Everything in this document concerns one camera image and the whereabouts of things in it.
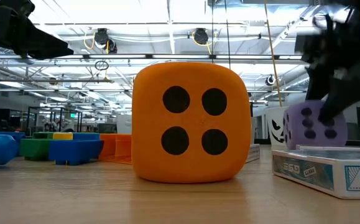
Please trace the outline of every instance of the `die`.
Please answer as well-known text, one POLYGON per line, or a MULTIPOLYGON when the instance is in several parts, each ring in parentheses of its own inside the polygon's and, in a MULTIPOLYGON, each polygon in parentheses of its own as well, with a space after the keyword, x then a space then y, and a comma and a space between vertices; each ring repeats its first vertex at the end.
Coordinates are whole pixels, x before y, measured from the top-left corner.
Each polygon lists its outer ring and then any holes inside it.
POLYGON ((166 183, 230 179, 247 159, 250 122, 245 84, 233 71, 192 62, 149 66, 134 82, 134 172, 166 183))
POLYGON ((341 113, 323 124, 318 121, 324 101, 310 100, 290 106, 284 113, 283 125, 288 149, 296 145, 344 146, 347 142, 347 124, 341 113))

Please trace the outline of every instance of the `ceiling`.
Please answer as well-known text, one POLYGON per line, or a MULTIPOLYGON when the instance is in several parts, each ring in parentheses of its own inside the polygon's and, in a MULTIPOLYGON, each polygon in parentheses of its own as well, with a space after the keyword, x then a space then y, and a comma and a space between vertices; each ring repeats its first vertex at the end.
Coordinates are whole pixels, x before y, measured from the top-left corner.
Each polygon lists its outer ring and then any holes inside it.
MULTIPOLYGON (((0 90, 35 90, 26 92, 48 103, 78 103, 77 108, 80 103, 101 103, 92 105, 93 110, 130 113, 132 82, 141 69, 167 61, 201 61, 231 67, 243 79, 247 89, 254 91, 253 100, 262 100, 263 104, 277 100, 274 93, 269 93, 275 90, 273 86, 265 84, 266 78, 274 74, 274 66, 262 0, 226 0, 226 6, 222 0, 32 2, 36 9, 29 19, 37 28, 67 41, 75 54, 96 55, 99 59, 18 60, 11 57, 12 51, 0 49, 0 79, 26 80, 14 85, 0 82, 0 90), (104 50, 95 45, 91 48, 97 28, 108 29, 109 37, 118 47, 116 56, 104 56, 104 50), (209 47, 195 43, 192 33, 196 28, 205 29, 209 47), (131 54, 163 56, 134 58, 131 54), (210 54, 217 55, 216 60, 210 60, 210 54), (204 55, 205 58, 192 58, 192 55, 204 55), (265 55, 265 58, 259 58, 259 55, 265 55), (98 66, 106 62, 109 68, 98 71, 96 62, 100 63, 98 66), (47 82, 51 78, 65 81, 51 85, 47 82)), ((296 34, 314 32, 311 17, 322 10, 344 17, 343 7, 322 9, 308 6, 308 2, 268 0, 274 55, 295 55, 296 34)), ((308 84, 305 64, 298 57, 275 57, 281 89, 305 91, 308 84)))

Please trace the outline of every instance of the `white box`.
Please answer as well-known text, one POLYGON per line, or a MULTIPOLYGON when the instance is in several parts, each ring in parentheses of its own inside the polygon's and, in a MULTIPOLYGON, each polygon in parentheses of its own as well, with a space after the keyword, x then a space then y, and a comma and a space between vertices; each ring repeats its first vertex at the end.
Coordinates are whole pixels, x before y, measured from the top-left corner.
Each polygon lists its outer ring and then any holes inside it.
POLYGON ((260 159, 260 144, 251 144, 246 163, 260 159))
POLYGON ((360 199, 360 148, 310 147, 272 151, 272 172, 343 199, 360 199))

